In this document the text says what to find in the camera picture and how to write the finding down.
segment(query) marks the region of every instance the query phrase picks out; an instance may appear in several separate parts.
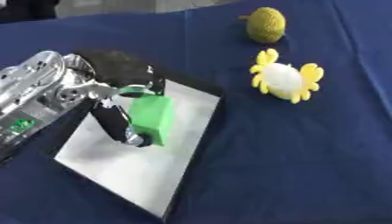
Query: robotic arm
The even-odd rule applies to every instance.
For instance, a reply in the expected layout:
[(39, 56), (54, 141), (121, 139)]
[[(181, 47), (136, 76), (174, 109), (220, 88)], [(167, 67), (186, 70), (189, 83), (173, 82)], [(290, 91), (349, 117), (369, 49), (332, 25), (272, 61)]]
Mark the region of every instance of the robotic arm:
[(165, 78), (138, 57), (118, 51), (85, 51), (65, 56), (39, 52), (18, 66), (0, 71), (0, 161), (13, 149), (85, 100), (103, 129), (115, 140), (150, 145), (136, 133), (128, 114), (112, 97), (142, 97), (165, 92)]

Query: yellow textured ball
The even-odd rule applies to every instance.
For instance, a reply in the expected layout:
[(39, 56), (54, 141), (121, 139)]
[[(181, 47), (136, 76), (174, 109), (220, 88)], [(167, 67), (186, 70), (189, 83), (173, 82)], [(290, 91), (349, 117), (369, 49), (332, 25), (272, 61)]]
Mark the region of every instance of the yellow textured ball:
[(248, 35), (260, 43), (277, 42), (286, 28), (286, 19), (280, 11), (262, 7), (247, 18)]

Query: yellow and white plush toy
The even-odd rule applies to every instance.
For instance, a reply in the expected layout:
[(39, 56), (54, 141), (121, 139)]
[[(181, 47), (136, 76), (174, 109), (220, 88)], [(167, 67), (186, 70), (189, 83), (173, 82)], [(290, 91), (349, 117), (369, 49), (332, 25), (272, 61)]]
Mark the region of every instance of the yellow and white plush toy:
[(291, 65), (276, 63), (279, 54), (275, 49), (261, 51), (257, 55), (257, 64), (250, 68), (255, 74), (252, 87), (260, 88), (263, 94), (298, 103), (308, 101), (312, 91), (319, 90), (317, 83), (324, 75), (324, 69), (316, 64), (305, 64), (298, 71)]

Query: green foam block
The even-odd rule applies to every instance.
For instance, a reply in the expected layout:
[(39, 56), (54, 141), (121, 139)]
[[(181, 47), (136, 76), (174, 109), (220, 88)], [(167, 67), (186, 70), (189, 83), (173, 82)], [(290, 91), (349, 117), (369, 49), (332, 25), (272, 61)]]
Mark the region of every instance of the green foam block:
[(129, 107), (129, 115), (136, 133), (152, 136), (152, 142), (165, 146), (174, 120), (172, 99), (161, 95), (136, 98)]

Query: blue tablecloth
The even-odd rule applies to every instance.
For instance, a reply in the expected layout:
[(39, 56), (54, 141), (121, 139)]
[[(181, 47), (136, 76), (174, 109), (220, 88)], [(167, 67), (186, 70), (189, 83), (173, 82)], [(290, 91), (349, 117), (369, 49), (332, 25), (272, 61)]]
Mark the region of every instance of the blue tablecloth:
[[(237, 20), (262, 6), (287, 17), (277, 44), (252, 42)], [(224, 103), (168, 223), (391, 223), (391, 6), (389, 0), (248, 0), (164, 15), (10, 24), (0, 27), (0, 66), (44, 49), (114, 47), (223, 87)], [(310, 101), (291, 105), (250, 87), (248, 69), (268, 47), (280, 52), (280, 62), (325, 69)], [(155, 223), (39, 154), (61, 127), (51, 126), (0, 170), (0, 220)]]

